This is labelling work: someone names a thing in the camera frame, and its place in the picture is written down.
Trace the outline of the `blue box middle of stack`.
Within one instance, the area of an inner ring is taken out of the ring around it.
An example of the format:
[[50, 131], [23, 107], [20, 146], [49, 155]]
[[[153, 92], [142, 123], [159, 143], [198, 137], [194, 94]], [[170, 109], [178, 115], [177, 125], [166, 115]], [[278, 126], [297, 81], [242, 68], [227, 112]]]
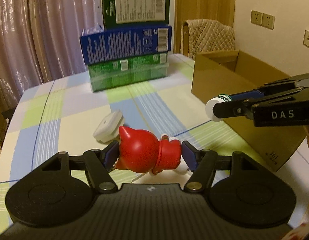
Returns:
[[156, 25], [104, 30], [84, 29], [80, 36], [86, 65], [129, 57], [167, 53], [171, 50], [172, 27]]

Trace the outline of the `small white green-label bottle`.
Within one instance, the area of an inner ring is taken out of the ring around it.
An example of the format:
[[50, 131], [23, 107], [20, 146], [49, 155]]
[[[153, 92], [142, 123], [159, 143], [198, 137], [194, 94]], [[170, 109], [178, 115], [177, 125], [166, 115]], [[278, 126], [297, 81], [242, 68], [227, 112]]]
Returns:
[[205, 112], [208, 118], [214, 122], [219, 122], [222, 118], [218, 117], [217, 108], [215, 107], [219, 103], [230, 102], [233, 99], [230, 95], [227, 94], [219, 94], [218, 96], [210, 99], [205, 104]]

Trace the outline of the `brown cardboard box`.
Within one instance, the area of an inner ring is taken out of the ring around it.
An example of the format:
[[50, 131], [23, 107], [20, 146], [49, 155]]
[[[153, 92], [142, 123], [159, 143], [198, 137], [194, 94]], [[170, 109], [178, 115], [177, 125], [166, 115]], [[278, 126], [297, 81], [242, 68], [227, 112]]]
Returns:
[[[242, 50], [211, 51], [195, 56], [191, 92], [204, 103], [219, 94], [252, 90], [288, 75]], [[228, 124], [269, 165], [278, 171], [305, 139], [301, 126], [255, 127], [245, 117], [226, 118]]]

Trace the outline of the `green box bottom of stack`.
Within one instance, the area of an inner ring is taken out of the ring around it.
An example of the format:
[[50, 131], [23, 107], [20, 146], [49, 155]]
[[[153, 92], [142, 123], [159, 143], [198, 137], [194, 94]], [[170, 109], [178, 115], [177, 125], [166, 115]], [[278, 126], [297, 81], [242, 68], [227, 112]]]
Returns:
[[87, 67], [93, 92], [165, 77], [167, 53], [130, 57]]

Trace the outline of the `white square night light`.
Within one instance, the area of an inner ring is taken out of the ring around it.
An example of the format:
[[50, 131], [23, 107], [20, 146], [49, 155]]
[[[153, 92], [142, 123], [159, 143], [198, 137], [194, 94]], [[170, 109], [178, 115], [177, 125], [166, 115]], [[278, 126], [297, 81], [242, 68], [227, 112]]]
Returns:
[[123, 126], [124, 123], [125, 118], [121, 110], [111, 112], [99, 123], [93, 137], [102, 143], [109, 142], [119, 135], [119, 127]]

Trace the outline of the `plaid tablecloth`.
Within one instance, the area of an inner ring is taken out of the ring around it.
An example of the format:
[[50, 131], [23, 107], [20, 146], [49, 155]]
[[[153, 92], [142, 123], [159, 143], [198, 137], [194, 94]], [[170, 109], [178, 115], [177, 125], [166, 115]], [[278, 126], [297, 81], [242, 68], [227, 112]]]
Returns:
[[[9, 126], [0, 159], [0, 239], [288, 239], [305, 222], [309, 239], [309, 158], [298, 152], [273, 171], [228, 124], [210, 120], [192, 94], [195, 59], [168, 59], [168, 76], [103, 92], [88, 73], [27, 90]], [[216, 171], [210, 189], [184, 192], [192, 174], [157, 176], [113, 170], [115, 193], [90, 188], [84, 171], [43, 171], [58, 152], [103, 150], [93, 132], [111, 112], [123, 126], [163, 134], [231, 156], [241, 151], [266, 171]]]

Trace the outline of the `red pig figurine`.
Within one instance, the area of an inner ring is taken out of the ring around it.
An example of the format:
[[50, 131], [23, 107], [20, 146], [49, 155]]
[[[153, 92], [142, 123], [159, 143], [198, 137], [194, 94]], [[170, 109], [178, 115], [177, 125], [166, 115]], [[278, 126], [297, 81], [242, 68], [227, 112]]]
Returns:
[[119, 127], [119, 136], [119, 158], [115, 165], [118, 170], [156, 175], [180, 165], [181, 142], [175, 137], [163, 134], [157, 138], [149, 131], [126, 126]]

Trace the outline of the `beige wall socket pair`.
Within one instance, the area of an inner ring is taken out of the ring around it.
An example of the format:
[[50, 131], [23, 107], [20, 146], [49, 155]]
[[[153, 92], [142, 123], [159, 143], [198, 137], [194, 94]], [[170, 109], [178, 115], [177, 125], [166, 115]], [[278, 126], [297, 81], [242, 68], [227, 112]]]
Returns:
[[250, 22], [270, 30], [274, 29], [275, 17], [273, 15], [261, 13], [259, 11], [252, 10]]

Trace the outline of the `pink curtain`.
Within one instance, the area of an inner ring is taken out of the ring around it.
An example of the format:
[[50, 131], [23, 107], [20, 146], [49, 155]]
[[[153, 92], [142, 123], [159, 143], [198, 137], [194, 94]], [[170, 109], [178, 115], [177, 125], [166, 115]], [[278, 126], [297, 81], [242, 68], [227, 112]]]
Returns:
[[0, 0], [0, 110], [34, 86], [86, 71], [79, 37], [101, 0]]

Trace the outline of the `dark green box top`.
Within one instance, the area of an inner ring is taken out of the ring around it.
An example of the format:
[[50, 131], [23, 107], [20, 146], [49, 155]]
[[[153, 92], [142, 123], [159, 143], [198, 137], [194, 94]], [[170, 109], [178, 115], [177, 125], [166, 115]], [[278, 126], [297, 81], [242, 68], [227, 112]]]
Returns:
[[170, 0], [101, 0], [105, 29], [167, 25]]

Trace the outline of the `chair with quilted cover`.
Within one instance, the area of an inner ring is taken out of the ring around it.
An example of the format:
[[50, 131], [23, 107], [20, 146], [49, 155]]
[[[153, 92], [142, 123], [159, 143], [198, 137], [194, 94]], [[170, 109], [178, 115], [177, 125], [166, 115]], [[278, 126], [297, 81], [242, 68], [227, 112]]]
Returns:
[[182, 24], [180, 52], [195, 59], [196, 54], [235, 49], [235, 32], [217, 20], [194, 19]]

